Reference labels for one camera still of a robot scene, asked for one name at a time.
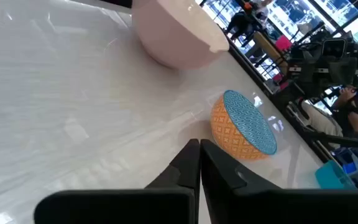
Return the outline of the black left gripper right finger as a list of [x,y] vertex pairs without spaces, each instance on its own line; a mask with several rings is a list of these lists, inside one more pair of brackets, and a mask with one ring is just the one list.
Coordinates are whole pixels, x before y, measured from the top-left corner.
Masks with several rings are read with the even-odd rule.
[[212,223],[354,223],[358,190],[282,189],[208,139],[201,178]]

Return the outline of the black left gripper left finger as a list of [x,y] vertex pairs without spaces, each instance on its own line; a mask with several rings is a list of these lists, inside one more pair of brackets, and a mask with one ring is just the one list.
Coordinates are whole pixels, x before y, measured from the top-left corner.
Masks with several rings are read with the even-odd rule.
[[35,223],[197,223],[200,154],[190,139],[143,189],[62,190],[35,207]]

